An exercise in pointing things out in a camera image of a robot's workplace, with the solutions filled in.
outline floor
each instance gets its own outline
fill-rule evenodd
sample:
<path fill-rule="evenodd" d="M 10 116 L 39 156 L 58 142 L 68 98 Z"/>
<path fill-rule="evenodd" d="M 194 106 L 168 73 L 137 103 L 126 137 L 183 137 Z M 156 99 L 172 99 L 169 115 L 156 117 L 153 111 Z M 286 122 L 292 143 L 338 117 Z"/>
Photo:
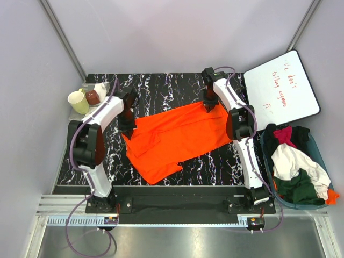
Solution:
<path fill-rule="evenodd" d="M 268 218 L 266 228 L 277 223 Z M 70 227 L 70 239 L 76 240 L 89 227 Z M 325 257 L 314 221 L 310 217 L 287 217 L 278 231 L 263 234 L 233 233 L 224 228 L 140 228 L 118 227 L 111 231 L 117 242 L 117 258 L 209 258 L 209 257 Z M 39 258 L 77 258 L 66 247 L 64 227 L 49 226 Z M 83 254 L 97 255 L 106 250 L 108 238 L 93 232 L 74 247 Z M 114 257 L 114 246 L 109 255 Z"/>
<path fill-rule="evenodd" d="M 135 109 L 136 117 L 151 116 L 179 106 L 202 101 L 203 80 L 200 74 L 94 74 L 87 83 L 110 82 L 113 87 L 116 76 L 121 87 L 134 85 L 140 95 L 140 104 Z M 231 78 L 231 85 L 246 101 L 245 82 L 242 74 Z M 108 149 L 104 160 L 107 177 L 113 185 L 148 185 L 126 157 L 125 143 L 117 132 L 117 120 L 104 132 Z M 256 137 L 256 156 L 260 169 L 262 153 Z M 242 167 L 238 152 L 233 144 L 208 152 L 202 156 L 181 162 L 183 170 L 175 173 L 157 185 L 243 185 Z M 66 155 L 56 182 L 57 187 L 87 185 L 82 173 L 75 172 Z"/>

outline dark green cloth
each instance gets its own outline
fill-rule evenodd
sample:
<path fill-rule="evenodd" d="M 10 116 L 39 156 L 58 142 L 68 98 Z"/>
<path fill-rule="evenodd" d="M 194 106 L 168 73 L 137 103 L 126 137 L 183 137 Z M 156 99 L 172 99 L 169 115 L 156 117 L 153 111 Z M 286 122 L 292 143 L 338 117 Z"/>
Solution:
<path fill-rule="evenodd" d="M 288 203 L 323 205 L 325 200 L 317 196 L 314 185 L 306 170 L 300 168 L 299 175 L 289 181 L 274 177 L 277 192 L 283 196 Z"/>

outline black cloth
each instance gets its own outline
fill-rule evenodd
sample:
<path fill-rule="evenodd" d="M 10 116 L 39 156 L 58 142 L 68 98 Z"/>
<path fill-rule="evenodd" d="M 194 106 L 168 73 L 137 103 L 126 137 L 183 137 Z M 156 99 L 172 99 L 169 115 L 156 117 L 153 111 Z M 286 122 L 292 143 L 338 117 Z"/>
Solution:
<path fill-rule="evenodd" d="M 308 134 L 310 130 L 302 126 L 295 126 L 292 128 L 290 141 L 296 146 L 299 151 L 309 156 L 307 150 L 307 142 L 310 140 Z"/>
<path fill-rule="evenodd" d="M 274 136 L 274 132 L 277 130 L 277 127 L 275 124 L 268 124 L 267 128 L 264 132 L 264 152 L 265 156 L 268 161 L 268 166 L 271 174 L 274 174 L 274 162 L 271 159 L 271 156 L 277 149 L 278 145 L 280 144 L 279 140 Z"/>
<path fill-rule="evenodd" d="M 302 168 L 299 169 L 298 176 L 293 177 L 291 180 L 280 180 L 277 177 L 274 177 L 274 180 L 277 185 L 277 192 L 288 203 L 325 204 L 325 200 L 317 196 L 307 171 Z"/>

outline plastic tray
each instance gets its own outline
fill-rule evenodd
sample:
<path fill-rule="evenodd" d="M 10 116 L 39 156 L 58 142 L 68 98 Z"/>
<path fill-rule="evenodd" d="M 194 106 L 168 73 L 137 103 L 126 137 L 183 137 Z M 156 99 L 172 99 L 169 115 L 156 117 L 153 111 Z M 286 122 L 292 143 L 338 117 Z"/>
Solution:
<path fill-rule="evenodd" d="M 274 186 L 274 182 L 273 182 L 273 176 L 271 174 L 269 165 L 268 165 L 268 161 L 266 158 L 266 154 L 264 152 L 264 134 L 265 132 L 262 133 L 261 139 L 260 139 L 260 144 L 262 146 L 262 150 L 263 150 L 263 157 L 264 157 L 264 163 L 265 163 L 265 167 L 267 170 L 267 174 L 268 174 L 268 178 L 269 178 L 269 183 L 270 183 L 270 187 L 271 187 L 271 191 L 273 192 L 275 198 L 281 202 L 284 206 L 291 208 L 291 209 L 295 209 L 295 210 L 317 210 L 320 208 L 324 208 L 327 207 L 326 204 L 323 205 L 312 205 L 312 204 L 294 204 L 294 203 L 288 203 L 285 200 L 283 200 L 279 194 L 277 193 L 275 186 Z M 319 152 L 318 146 L 316 144 L 316 141 L 314 140 L 314 138 L 309 134 L 309 138 L 310 140 L 307 142 L 307 147 L 308 147 L 308 152 L 310 154 L 310 157 L 313 161 L 315 161 L 316 163 L 318 163 L 319 165 L 321 165 L 321 167 L 327 172 L 325 163 L 323 161 L 323 158 L 321 157 L 321 154 Z M 329 189 L 333 190 L 333 186 L 332 183 L 328 186 Z"/>

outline yellow mug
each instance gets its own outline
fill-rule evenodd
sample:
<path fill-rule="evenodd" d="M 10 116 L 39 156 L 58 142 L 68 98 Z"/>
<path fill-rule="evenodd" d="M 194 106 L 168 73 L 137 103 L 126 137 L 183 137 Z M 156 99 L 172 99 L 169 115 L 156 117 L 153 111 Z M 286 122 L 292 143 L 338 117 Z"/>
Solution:
<path fill-rule="evenodd" d="M 86 114 L 90 110 L 90 105 L 87 102 L 85 91 L 83 89 L 73 91 L 69 94 L 67 100 L 73 109 L 80 114 Z"/>

